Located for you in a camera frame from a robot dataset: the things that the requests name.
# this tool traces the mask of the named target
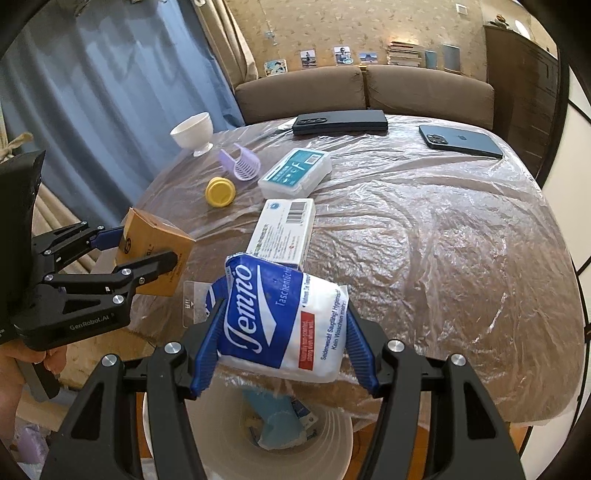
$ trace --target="tissue packet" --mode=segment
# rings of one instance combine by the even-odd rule
[[[349,295],[339,287],[248,254],[226,259],[228,308],[220,362],[304,382],[336,380]]]

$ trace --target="wall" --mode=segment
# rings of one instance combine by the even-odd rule
[[[261,75],[263,63],[275,59],[300,70],[300,50],[312,48],[318,66],[334,65],[332,48],[338,45],[348,45],[354,56],[375,51],[379,62],[386,63],[385,46],[395,38],[438,51],[440,68],[441,45],[456,45],[464,74],[486,80],[480,1],[458,1],[467,6],[467,17],[456,12],[454,0],[228,0],[228,5]],[[274,30],[276,46],[265,38],[269,30]]]
[[[512,30],[517,31],[515,20],[519,20],[530,32],[531,39],[544,50],[548,49],[554,57],[557,56],[556,43],[546,32],[544,27],[528,11],[513,0],[482,0],[482,19],[485,24],[501,14]]]
[[[570,72],[569,99],[584,112],[591,106],[582,94],[582,89]],[[576,109],[569,105],[564,131],[550,175],[542,192],[548,200],[564,240],[570,250],[575,268],[581,266],[591,255],[591,124]],[[579,280],[587,312],[591,314],[591,267]],[[591,364],[587,369],[583,389],[582,407],[591,393]],[[527,480],[538,478],[558,450],[562,447],[574,418],[574,408],[567,408],[563,415],[550,420],[546,425],[535,426],[521,456]]]

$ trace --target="cardboard box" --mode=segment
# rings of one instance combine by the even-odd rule
[[[194,245],[195,240],[172,223],[151,213],[130,208],[115,262],[119,265],[146,255],[172,250],[178,256],[177,266],[136,290],[144,295],[171,297]]]

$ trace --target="white medicine box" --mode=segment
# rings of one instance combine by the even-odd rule
[[[246,253],[301,271],[315,215],[312,199],[267,200]]]

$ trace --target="table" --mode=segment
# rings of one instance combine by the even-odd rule
[[[582,308],[551,210],[510,147],[491,134],[502,160],[429,150],[421,124],[484,130],[428,118],[389,116],[389,131],[381,135],[300,138],[283,123],[216,134],[211,152],[182,153],[138,202],[197,239],[182,280],[223,275],[226,256],[246,248],[264,202],[250,183],[237,185],[230,206],[207,205],[207,182],[223,174],[220,148],[235,151],[238,142],[252,149],[263,172],[294,147],[330,151],[333,172],[311,195],[317,213],[304,269],[347,284],[361,315],[420,353],[464,353],[506,421],[560,414],[582,371]],[[181,291],[171,298],[138,296],[130,331],[158,344],[178,339]],[[216,374],[288,388],[222,368]],[[347,359],[336,383],[289,388],[304,401],[356,416],[375,418],[379,409],[355,384]]]

